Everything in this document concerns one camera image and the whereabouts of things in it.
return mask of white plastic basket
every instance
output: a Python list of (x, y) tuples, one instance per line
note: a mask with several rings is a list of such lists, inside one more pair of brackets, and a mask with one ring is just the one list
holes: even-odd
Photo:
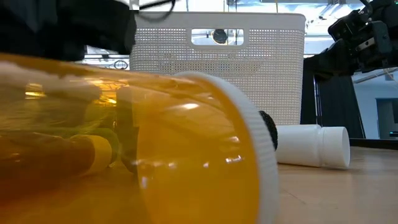
[[(214, 75), (241, 89), (276, 124), (300, 124), (303, 15), (175, 12), (163, 22), (137, 18), (137, 27), (131, 70)], [(194, 45), (192, 29), (242, 29), (243, 44)]]

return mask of translucent orange plastic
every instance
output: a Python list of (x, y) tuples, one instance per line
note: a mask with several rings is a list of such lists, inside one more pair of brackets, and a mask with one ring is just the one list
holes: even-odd
[(256, 222), (249, 131), (206, 80), (0, 54), (0, 105), (2, 224)]

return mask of white plastic bottle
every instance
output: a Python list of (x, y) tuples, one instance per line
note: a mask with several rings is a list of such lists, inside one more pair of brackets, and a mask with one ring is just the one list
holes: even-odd
[(344, 127), (277, 126), (278, 163), (312, 167), (348, 168), (349, 137)]

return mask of bottle cap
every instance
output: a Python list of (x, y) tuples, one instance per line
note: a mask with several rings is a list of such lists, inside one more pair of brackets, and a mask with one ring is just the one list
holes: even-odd
[(348, 168), (350, 160), (349, 137), (344, 127), (322, 128), (320, 155), (322, 166)]
[(91, 167), (84, 172), (82, 175), (90, 175), (94, 174), (96, 172), (100, 172), (107, 168), (109, 164), (112, 161), (112, 154), (113, 154), (113, 149), (108, 140), (105, 138), (102, 138), (101, 136), (95, 136), (95, 135), (76, 135), (73, 136), (73, 138), (87, 138), (91, 141), (94, 151), (95, 151), (95, 156), (94, 156), (94, 161), (91, 165)]

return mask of wooden table surface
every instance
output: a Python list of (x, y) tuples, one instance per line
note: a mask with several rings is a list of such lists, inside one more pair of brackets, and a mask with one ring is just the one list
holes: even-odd
[(279, 165), (277, 224), (398, 223), (398, 151), (351, 148), (348, 170)]

